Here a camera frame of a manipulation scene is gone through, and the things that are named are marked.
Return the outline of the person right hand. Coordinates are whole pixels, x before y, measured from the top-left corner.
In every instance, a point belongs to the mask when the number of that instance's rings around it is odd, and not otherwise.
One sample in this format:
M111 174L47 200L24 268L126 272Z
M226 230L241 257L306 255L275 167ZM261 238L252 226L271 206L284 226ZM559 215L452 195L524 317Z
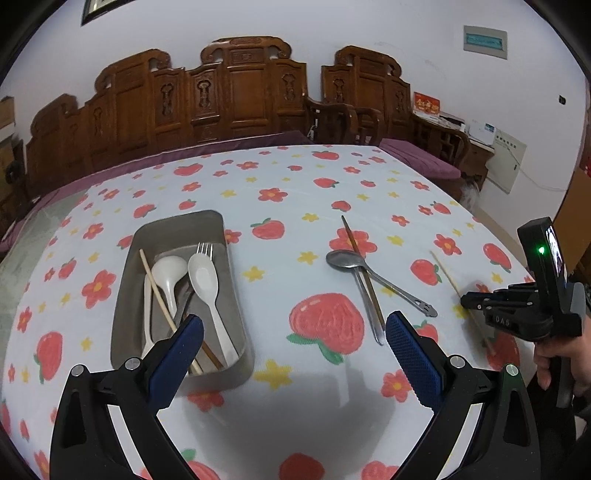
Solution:
M551 386L550 361L554 357L570 361L575 412L583 413L590 408L590 337L585 334L576 338L553 338L535 346L537 379L543 390Z

